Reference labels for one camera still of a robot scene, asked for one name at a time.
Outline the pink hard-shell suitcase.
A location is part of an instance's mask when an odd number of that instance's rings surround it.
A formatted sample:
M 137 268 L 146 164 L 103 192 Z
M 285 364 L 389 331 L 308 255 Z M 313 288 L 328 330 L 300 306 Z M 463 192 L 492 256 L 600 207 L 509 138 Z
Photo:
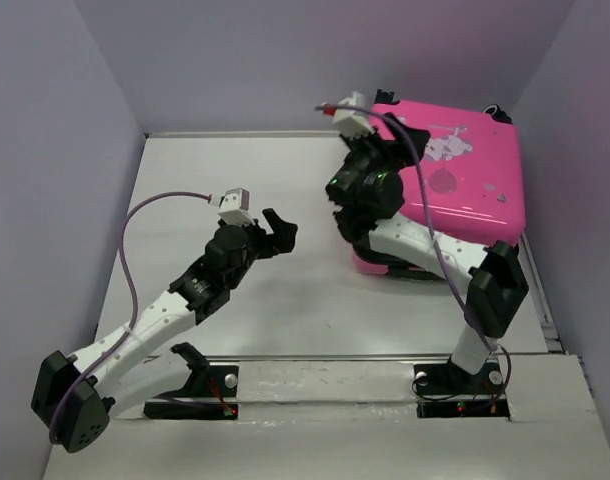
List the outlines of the pink hard-shell suitcase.
M 476 112 L 398 99 L 386 90 L 376 92 L 373 109 L 431 135 L 421 166 L 399 173 L 403 215 L 468 242 L 518 246 L 526 225 L 523 176 L 508 113 L 497 104 Z

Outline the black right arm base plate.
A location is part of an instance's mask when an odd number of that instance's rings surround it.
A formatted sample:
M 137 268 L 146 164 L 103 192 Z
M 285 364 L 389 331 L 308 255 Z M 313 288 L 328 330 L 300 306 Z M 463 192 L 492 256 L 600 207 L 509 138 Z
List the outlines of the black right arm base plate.
M 476 375 L 448 363 L 415 365 L 411 391 L 420 419 L 510 418 L 504 376 L 494 361 Z

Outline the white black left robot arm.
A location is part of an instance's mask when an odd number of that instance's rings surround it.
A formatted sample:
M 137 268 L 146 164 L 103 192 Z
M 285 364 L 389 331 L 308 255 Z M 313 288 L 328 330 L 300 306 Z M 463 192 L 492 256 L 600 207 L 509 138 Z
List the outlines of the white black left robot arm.
M 167 341 L 200 325 L 231 297 L 258 260 L 288 254 L 298 227 L 273 209 L 241 225 L 219 222 L 203 254 L 144 310 L 106 337 L 70 355 L 56 350 L 40 364 L 31 409 L 49 430 L 49 440 L 68 453 L 87 448 L 116 411 L 113 388 Z

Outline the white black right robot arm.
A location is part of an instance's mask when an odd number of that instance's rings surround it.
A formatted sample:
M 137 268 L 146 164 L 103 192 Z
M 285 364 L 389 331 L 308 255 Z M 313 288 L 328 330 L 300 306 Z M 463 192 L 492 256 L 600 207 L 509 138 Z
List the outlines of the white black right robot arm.
M 504 241 L 470 243 L 435 228 L 421 167 L 428 131 L 386 113 L 379 117 L 393 136 L 386 141 L 370 125 L 375 114 L 365 107 L 328 104 L 321 109 L 348 148 L 325 187 L 337 208 L 334 219 L 342 238 L 447 283 L 466 325 L 445 379 L 455 391 L 471 390 L 487 360 L 501 351 L 499 341 L 529 291 L 515 248 Z

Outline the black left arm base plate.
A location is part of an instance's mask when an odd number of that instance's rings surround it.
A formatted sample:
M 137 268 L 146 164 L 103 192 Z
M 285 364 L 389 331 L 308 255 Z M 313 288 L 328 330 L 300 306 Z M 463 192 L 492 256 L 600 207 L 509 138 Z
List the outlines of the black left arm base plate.
M 150 420 L 237 420 L 238 383 L 237 364 L 212 364 L 204 380 L 191 375 L 182 389 L 148 400 L 143 415 Z

